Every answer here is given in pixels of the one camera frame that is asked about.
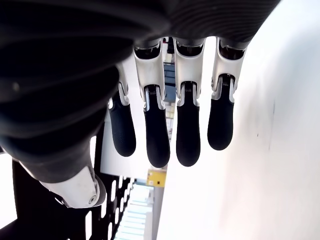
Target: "black rubber sleeve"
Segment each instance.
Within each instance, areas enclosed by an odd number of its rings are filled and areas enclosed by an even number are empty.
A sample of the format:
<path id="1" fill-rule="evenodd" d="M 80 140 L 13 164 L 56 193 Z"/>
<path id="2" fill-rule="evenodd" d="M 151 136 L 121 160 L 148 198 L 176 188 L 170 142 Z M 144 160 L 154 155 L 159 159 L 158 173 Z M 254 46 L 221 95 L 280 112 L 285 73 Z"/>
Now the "black rubber sleeve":
<path id="1" fill-rule="evenodd" d="M 92 166 L 90 138 L 104 122 L 106 109 L 101 109 L 58 131 L 33 138 L 0 135 L 1 147 L 19 160 L 32 177 L 43 183 L 61 183 L 73 178 L 85 166 Z"/>
<path id="2" fill-rule="evenodd" d="M 211 99 L 207 137 L 210 146 L 218 151 L 229 146 L 234 131 L 234 103 L 230 102 L 229 92 L 230 77 L 223 77 L 221 97 Z"/>
<path id="3" fill-rule="evenodd" d="M 121 156 L 129 157 L 136 150 L 136 134 L 130 104 L 122 105 L 119 91 L 113 96 L 112 102 L 113 106 L 109 112 L 113 144 Z"/>
<path id="4" fill-rule="evenodd" d="M 193 102 L 193 83 L 185 82 L 184 104 L 177 107 L 176 156 L 185 167 L 194 165 L 200 156 L 199 107 Z"/>
<path id="5" fill-rule="evenodd" d="M 144 112 L 146 152 L 152 166 L 163 168 L 169 162 L 170 143 L 166 122 L 166 110 L 158 107 L 155 85 L 148 86 L 149 109 Z"/>

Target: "black fingertip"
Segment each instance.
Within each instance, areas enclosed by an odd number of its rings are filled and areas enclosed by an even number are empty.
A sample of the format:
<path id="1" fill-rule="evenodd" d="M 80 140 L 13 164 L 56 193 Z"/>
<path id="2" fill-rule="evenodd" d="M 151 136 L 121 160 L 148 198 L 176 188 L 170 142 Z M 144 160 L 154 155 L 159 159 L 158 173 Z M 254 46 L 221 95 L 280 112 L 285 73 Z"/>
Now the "black fingertip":
<path id="1" fill-rule="evenodd" d="M 201 150 L 199 110 L 193 102 L 193 84 L 186 82 L 184 104 L 177 107 L 176 156 L 185 167 L 199 159 Z"/>
<path id="2" fill-rule="evenodd" d="M 222 85 L 219 100 L 211 99 L 207 138 L 217 151 L 226 149 L 231 143 L 234 131 L 234 103 L 229 99 L 230 82 Z"/>
<path id="3" fill-rule="evenodd" d="M 146 152 L 152 166 L 163 168 L 170 159 L 170 143 L 166 122 L 166 110 L 158 107 L 156 87 L 149 86 L 149 110 L 144 112 Z"/>
<path id="4" fill-rule="evenodd" d="M 113 144 L 121 156 L 129 157 L 136 150 L 136 134 L 130 104 L 122 105 L 119 91 L 112 98 L 112 104 L 109 112 Z"/>

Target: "robotic hand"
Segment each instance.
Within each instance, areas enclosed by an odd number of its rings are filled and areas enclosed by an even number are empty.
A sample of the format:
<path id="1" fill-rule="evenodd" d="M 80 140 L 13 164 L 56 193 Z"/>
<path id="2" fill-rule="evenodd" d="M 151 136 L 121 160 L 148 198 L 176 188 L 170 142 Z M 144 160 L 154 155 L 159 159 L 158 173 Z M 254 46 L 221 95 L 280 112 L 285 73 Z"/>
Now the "robotic hand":
<path id="1" fill-rule="evenodd" d="M 102 204 L 106 189 L 94 173 L 89 142 L 108 105 L 116 150 L 125 157 L 134 153 L 122 66 L 134 52 L 147 155 L 164 167 L 170 145 L 161 38 L 172 36 L 176 154 L 182 165 L 194 165 L 201 149 L 197 99 L 205 40 L 216 36 L 207 139 L 213 149 L 225 149 L 247 46 L 279 1 L 1 0 L 1 147 L 66 206 Z"/>

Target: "yellow sign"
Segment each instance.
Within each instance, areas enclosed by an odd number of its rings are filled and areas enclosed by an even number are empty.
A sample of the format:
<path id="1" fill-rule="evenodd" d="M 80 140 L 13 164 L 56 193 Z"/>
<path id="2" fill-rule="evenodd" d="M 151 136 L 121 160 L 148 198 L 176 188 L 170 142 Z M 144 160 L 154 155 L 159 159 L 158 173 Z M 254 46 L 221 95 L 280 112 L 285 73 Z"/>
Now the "yellow sign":
<path id="1" fill-rule="evenodd" d="M 166 183 L 167 171 L 165 170 L 148 170 L 146 184 L 148 186 L 164 188 Z"/>

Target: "screw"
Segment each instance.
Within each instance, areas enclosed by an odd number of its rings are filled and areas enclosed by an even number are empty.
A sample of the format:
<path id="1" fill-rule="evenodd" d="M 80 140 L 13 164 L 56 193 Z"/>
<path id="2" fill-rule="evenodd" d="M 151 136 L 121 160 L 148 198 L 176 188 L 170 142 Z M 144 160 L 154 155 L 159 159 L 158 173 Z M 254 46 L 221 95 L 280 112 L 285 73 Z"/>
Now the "screw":
<path id="1" fill-rule="evenodd" d="M 96 200 L 97 196 L 96 195 L 93 195 L 91 198 L 90 198 L 90 201 L 89 201 L 89 204 L 92 204 L 95 200 Z"/>

